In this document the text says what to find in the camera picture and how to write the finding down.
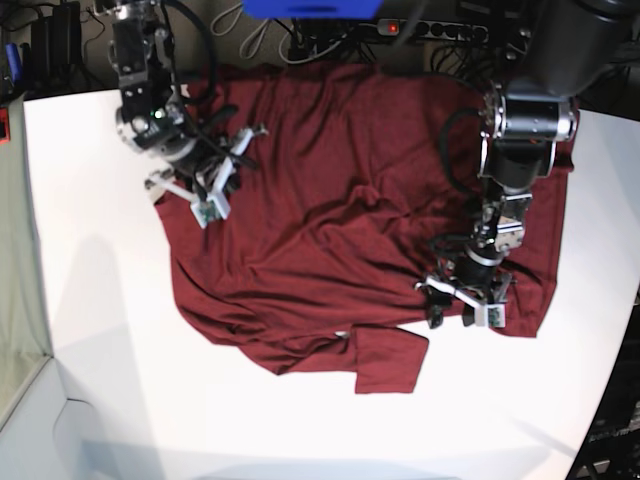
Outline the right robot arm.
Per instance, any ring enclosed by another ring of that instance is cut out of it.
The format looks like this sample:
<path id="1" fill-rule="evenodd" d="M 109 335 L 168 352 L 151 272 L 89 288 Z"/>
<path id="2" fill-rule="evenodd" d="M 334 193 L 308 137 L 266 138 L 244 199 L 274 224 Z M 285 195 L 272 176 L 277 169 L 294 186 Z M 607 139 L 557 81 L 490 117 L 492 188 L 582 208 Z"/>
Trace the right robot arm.
<path id="1" fill-rule="evenodd" d="M 234 136 L 212 136 L 213 127 L 237 113 L 233 104 L 223 104 L 204 120 L 189 112 L 215 95 L 217 56 L 211 32 L 182 1 L 97 1 L 94 10 L 112 19 L 109 62 L 121 97 L 115 114 L 117 133 L 134 151 L 157 157 L 168 166 L 152 172 L 146 188 L 159 188 L 185 200 L 201 228 L 228 219 L 229 197 L 240 185 L 239 169 L 257 167 L 246 151 L 268 131 L 259 124 L 246 126 Z M 205 43 L 208 78 L 204 91 L 195 97 L 182 91 L 169 10 L 186 18 Z"/>

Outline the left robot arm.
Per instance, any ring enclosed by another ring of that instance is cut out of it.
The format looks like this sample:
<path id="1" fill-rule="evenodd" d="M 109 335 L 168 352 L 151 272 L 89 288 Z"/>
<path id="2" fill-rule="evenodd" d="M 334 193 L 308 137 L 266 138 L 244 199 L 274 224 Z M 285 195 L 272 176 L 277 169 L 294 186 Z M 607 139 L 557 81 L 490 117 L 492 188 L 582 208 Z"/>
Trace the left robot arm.
<path id="1" fill-rule="evenodd" d="M 638 15 L 636 1 L 544 2 L 520 65 L 492 81 L 481 109 L 461 109 L 446 120 L 438 137 L 441 164 L 475 210 L 471 233 L 429 242 L 436 270 L 415 287 L 427 298 L 430 328 L 442 324 L 455 301 L 463 304 L 464 325 L 505 327 L 513 276 L 499 268 L 523 243 L 532 185 L 550 175 L 557 146 L 575 136 L 576 96 L 613 57 Z M 479 194 L 456 179 L 449 162 L 449 133 L 465 116 L 481 121 Z"/>

